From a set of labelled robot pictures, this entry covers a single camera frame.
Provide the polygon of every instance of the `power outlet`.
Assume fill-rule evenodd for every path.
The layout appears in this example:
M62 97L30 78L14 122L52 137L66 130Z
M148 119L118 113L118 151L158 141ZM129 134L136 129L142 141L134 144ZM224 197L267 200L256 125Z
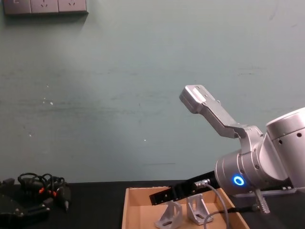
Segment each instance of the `power outlet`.
M31 13L30 0L3 0L6 15Z
M87 12L86 0L58 0L59 12Z
M58 13L57 0L30 0L32 13Z

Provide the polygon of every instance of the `black table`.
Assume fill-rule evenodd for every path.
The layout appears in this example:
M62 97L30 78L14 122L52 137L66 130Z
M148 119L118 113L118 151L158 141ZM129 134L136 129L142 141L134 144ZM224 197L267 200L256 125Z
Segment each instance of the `black table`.
M68 213L54 207L48 221L28 229L121 229L125 190L128 187L168 186L179 181L133 181L71 184L72 205ZM15 199L22 203L22 195ZM271 214L244 213L251 229L304 229L305 194L267 197ZM231 198L236 206L249 206L254 198Z

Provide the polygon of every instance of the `cardboard tray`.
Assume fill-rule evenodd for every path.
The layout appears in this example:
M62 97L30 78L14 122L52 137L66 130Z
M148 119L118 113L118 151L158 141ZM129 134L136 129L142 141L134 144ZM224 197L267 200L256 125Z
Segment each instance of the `cardboard tray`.
M122 229L157 229L154 225L164 213L167 205L161 204L152 206L149 195L163 191L168 187L152 188L128 188L126 189L124 213L122 220ZM220 188L218 189L228 208L234 207L231 200ZM210 213L222 210L220 200L212 191L203 193L203 199ZM197 226L186 217L186 201L180 200L179 203L183 208L183 224L179 229L202 229L203 226ZM225 229L223 214L213 216L213 222L207 224L208 229ZM229 213L230 228L232 229L249 229L245 220L240 213Z

